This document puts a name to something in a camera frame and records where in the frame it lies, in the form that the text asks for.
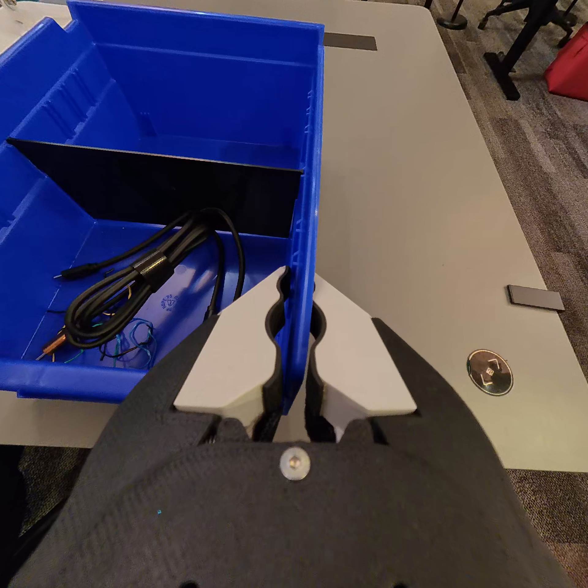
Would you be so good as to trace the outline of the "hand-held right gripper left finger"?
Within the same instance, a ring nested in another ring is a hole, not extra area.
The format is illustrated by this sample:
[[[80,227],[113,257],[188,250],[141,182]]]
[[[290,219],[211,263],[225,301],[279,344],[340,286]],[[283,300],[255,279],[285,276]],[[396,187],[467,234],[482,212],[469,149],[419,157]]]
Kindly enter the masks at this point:
[[[224,309],[174,400],[183,412],[238,420],[253,439],[272,439],[281,418],[282,352],[290,267],[283,266]]]

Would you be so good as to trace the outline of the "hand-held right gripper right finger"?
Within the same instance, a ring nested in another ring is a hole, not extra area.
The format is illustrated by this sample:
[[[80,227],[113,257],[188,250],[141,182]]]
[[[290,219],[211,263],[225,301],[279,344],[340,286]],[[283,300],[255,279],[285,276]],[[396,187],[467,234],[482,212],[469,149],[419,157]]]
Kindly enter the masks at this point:
[[[415,413],[416,402],[371,315],[318,274],[311,335],[305,398],[311,441],[337,442],[354,420]]]

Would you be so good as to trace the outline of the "blue plastic bin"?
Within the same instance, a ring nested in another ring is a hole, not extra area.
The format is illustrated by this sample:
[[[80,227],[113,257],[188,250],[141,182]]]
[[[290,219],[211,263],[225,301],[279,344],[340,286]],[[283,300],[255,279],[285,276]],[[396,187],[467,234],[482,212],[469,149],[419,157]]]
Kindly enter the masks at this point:
[[[8,144],[18,138],[302,171],[288,237],[238,232],[244,293],[290,267],[277,335],[288,407],[311,324],[324,26],[92,1],[68,9],[65,28],[45,18],[1,56],[1,390],[123,401],[204,321],[219,261],[211,235],[99,348],[44,352],[63,337],[70,303],[161,248],[163,236],[120,259],[168,224],[91,217]]]

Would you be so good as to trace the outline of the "round metal table grommet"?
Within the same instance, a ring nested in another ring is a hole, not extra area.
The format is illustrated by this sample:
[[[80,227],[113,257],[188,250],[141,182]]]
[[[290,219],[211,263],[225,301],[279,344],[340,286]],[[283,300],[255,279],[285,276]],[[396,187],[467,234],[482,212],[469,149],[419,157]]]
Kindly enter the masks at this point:
[[[489,396],[505,396],[513,387],[509,364],[491,350],[472,351],[467,358],[466,368],[472,383]]]

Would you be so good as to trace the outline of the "black table slot cover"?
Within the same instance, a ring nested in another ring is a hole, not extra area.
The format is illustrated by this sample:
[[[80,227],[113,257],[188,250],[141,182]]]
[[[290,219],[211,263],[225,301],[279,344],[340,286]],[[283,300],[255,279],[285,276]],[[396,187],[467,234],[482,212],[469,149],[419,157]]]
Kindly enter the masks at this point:
[[[506,293],[512,305],[533,307],[548,311],[564,312],[563,299],[559,292],[541,290],[519,285],[507,285]]]
[[[323,37],[323,46],[373,52],[378,50],[374,36],[351,33],[326,32]]]

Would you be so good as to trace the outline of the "person's right leg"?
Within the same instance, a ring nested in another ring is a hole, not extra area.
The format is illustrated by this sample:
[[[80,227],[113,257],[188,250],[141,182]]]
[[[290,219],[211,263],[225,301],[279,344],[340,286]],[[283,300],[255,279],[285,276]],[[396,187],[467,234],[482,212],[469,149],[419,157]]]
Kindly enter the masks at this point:
[[[16,551],[26,511],[25,481],[19,470],[23,447],[1,445],[1,587],[13,574]]]

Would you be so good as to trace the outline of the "black table leg foot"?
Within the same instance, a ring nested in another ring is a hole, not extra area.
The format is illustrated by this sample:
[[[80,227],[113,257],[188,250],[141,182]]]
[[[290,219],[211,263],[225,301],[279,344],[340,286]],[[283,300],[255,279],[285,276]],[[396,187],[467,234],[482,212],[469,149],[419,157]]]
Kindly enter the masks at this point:
[[[538,30],[548,23],[548,17],[555,9],[556,3],[557,1],[531,1],[525,24],[504,57],[500,58],[493,52],[483,54],[483,59],[488,64],[507,100],[517,101],[520,99],[520,93],[510,77],[511,70]]]

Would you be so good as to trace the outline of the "red bag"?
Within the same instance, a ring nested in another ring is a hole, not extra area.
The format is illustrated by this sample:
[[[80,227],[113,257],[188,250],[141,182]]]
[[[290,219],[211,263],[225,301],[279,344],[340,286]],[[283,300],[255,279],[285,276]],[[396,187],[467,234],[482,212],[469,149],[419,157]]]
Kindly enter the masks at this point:
[[[549,93],[587,102],[587,23],[558,52],[544,78]]]

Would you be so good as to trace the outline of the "black star chair base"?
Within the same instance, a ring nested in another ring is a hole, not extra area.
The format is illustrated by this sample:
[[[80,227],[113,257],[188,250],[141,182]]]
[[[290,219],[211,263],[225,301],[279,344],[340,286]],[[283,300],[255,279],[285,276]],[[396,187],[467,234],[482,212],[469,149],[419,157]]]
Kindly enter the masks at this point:
[[[501,1],[496,8],[488,11],[478,24],[479,30],[484,30],[489,18],[498,17],[509,12],[530,9],[533,1]],[[573,27],[577,24],[577,17],[571,12],[577,4],[577,1],[572,1],[567,10],[561,11],[554,8],[551,12],[546,24],[554,24],[561,28],[565,35],[557,44],[557,48],[563,48],[570,40],[573,34]]]

